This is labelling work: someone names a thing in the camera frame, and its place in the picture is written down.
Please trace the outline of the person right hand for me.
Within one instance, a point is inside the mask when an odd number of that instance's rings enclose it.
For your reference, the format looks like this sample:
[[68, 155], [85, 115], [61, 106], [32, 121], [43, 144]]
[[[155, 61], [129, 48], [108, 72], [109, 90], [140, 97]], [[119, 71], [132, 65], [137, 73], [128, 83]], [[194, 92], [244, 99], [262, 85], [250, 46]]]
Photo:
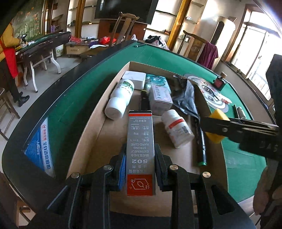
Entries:
[[[269, 200], [269, 184], [271, 181], [271, 172], [269, 166], [266, 166], [260, 176], [257, 187], [254, 192], [253, 210], [255, 215], [262, 215]], [[277, 201], [278, 205], [275, 206], [274, 213], [271, 216], [262, 217], [260, 220], [261, 227], [279, 228], [281, 227], [281, 186], [279, 186], [271, 196], [273, 201]]]

